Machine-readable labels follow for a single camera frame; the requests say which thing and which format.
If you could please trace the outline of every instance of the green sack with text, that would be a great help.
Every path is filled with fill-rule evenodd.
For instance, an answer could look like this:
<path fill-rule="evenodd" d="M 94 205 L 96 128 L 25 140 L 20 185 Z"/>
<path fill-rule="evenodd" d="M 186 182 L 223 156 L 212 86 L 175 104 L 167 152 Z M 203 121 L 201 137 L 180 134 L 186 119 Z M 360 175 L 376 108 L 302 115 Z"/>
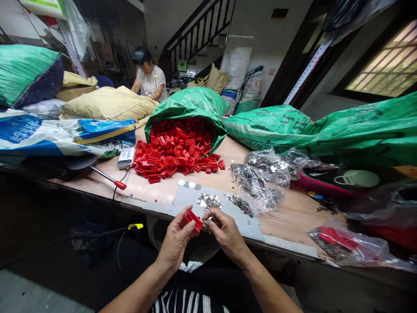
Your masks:
<path fill-rule="evenodd" d="M 201 117 L 213 126 L 212 149 L 210 151 L 212 153 L 227 135 L 222 117 L 228 110 L 230 110 L 230 105 L 227 101 L 209 88 L 195 87 L 177 91 L 163 101 L 148 119 L 145 126 L 146 141 L 150 142 L 150 133 L 155 123 L 164 120 Z"/>
<path fill-rule="evenodd" d="M 306 149 L 346 166 L 417 165 L 417 92 L 329 114 L 315 123 L 291 106 L 256 109 L 224 122 L 253 150 Z"/>

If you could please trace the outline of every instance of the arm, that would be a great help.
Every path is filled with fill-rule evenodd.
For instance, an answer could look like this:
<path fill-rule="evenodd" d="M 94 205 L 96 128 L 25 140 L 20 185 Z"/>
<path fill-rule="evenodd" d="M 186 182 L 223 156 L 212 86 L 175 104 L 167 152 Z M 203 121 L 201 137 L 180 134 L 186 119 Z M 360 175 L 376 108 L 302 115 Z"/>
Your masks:
<path fill-rule="evenodd" d="M 137 94 L 139 92 L 141 86 L 142 86 L 142 84 L 140 83 L 139 78 L 136 78 L 135 82 L 133 83 L 131 91 L 133 91 L 134 93 Z"/>
<path fill-rule="evenodd" d="M 182 210 L 166 230 L 164 242 L 155 263 L 125 291 L 110 302 L 101 313 L 108 312 L 149 312 L 156 298 L 178 270 L 185 247 L 195 237 L 195 221 L 181 229 L 180 223 L 192 206 Z"/>
<path fill-rule="evenodd" d="M 210 216 L 218 223 L 209 220 Z M 205 212 L 202 220 L 214 234 L 225 254 L 248 278 L 262 312 L 302 312 L 249 250 L 232 217 L 218 209 L 211 209 Z"/>
<path fill-rule="evenodd" d="M 152 100 L 157 101 L 162 95 L 162 91 L 164 90 L 164 86 L 165 86 L 165 84 L 160 85 L 158 87 L 158 89 L 156 89 L 156 92 L 153 95 L 150 96 L 150 98 Z"/>

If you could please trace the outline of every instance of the cardboard box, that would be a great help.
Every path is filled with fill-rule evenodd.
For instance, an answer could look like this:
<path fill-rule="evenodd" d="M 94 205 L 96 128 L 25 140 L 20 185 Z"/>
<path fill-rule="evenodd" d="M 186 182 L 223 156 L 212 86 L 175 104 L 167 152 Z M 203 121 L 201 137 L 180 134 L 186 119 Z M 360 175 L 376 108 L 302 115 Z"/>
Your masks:
<path fill-rule="evenodd" d="M 81 96 L 83 93 L 90 93 L 94 90 L 96 90 L 96 88 L 93 86 L 82 86 L 82 87 L 63 89 L 56 95 L 56 98 L 59 100 L 68 102 L 72 99 L 75 99 Z"/>

